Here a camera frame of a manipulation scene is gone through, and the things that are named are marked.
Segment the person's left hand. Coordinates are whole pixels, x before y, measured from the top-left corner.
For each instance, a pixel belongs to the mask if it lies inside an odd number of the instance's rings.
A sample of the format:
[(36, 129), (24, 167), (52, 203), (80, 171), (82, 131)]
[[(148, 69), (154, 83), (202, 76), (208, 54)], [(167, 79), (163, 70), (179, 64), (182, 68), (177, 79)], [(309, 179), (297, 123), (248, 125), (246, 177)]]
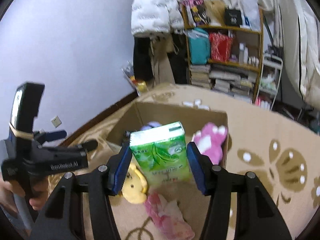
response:
[[(34, 210), (39, 211), (46, 203), (48, 199), (48, 185), (47, 177), (34, 185), (33, 189), (37, 192), (37, 196), (29, 200), (29, 204)], [(4, 181), (1, 174), (1, 206), (12, 214), (18, 213), (13, 197), (14, 194), (23, 199), (25, 198), (25, 191), (21, 188), (20, 184), (14, 180)]]

